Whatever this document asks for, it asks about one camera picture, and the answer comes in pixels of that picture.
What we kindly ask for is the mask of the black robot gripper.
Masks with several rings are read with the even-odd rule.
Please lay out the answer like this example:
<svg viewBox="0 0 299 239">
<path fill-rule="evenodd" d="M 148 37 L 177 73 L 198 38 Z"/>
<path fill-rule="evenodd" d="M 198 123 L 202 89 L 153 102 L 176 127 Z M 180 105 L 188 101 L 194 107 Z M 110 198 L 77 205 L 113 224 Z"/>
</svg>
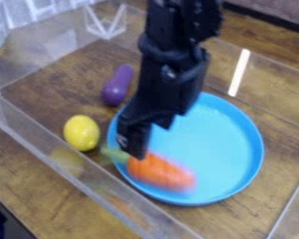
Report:
<svg viewBox="0 0 299 239">
<path fill-rule="evenodd" d="M 156 123 L 168 130 L 186 112 L 201 86 L 208 52 L 198 43 L 217 36 L 218 0 L 148 0 L 140 35 L 140 82 L 118 122 Z"/>
</svg>

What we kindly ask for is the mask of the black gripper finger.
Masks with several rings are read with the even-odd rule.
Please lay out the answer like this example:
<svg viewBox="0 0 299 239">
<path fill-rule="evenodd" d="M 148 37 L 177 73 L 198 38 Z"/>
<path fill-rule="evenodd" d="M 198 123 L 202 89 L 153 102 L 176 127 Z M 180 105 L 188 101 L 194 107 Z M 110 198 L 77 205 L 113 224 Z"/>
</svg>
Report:
<svg viewBox="0 0 299 239">
<path fill-rule="evenodd" d="M 149 122 L 126 124 L 121 121 L 117 123 L 117 143 L 119 149 L 134 157 L 142 160 L 149 143 L 152 125 Z"/>
</svg>

